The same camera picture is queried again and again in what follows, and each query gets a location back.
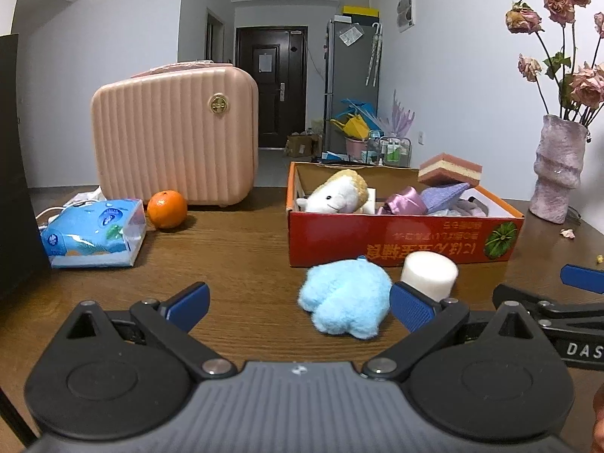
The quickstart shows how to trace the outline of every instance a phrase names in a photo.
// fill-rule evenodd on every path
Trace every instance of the pink suitcase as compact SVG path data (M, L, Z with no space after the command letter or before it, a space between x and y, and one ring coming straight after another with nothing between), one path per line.
M108 199L172 189L191 205L229 206L254 185L258 87L233 65L176 63L105 85L92 129Z

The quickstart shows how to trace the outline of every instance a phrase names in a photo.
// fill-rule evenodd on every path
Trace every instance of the blue plush toy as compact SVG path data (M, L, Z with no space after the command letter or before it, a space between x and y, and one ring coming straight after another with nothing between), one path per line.
M320 332L370 339L390 308L391 286L386 271L365 257L340 260L309 269L298 304Z

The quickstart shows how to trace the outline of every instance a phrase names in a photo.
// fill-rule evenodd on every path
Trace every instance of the pink vase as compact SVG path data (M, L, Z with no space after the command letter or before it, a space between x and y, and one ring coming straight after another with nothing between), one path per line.
M587 129L578 122L544 116L535 160L538 179L528 207L533 215L564 223L571 189L581 185L586 137Z

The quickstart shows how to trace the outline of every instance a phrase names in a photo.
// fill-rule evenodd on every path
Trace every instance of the wooden table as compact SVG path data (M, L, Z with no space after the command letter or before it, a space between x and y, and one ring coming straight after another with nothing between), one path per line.
M96 299L105 309L126 309L144 296L166 299L200 280L210 285L212 303L191 334L237 365L246 359L352 360L359 365L403 338L406 331L392 316L370 342L316 331L296 303L305 270L289 267L284 205L285 190L256 188L238 206L190 212L185 230L148 233L134 268L55 271L31 282L0 305L1 387L26 415L26 377L78 302ZM526 210L526 203L515 206ZM564 264L594 267L596 255L604 252L602 234L585 224L574 228L577 238L567 240L559 226L528 215L512 260L460 266L454 296L474 309L492 309L491 292L506 281L560 302L601 301L598 295L560 282ZM400 269L388 272L393 279L400 275ZM588 452L591 401L604 375L570 373L576 400L562 436L578 452ZM0 423L0 452L20 451Z

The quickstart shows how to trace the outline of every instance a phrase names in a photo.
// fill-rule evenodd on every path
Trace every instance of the orange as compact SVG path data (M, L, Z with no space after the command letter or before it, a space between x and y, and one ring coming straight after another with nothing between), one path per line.
M176 228L186 219L186 200L176 191L161 191L149 200L147 214L155 228Z

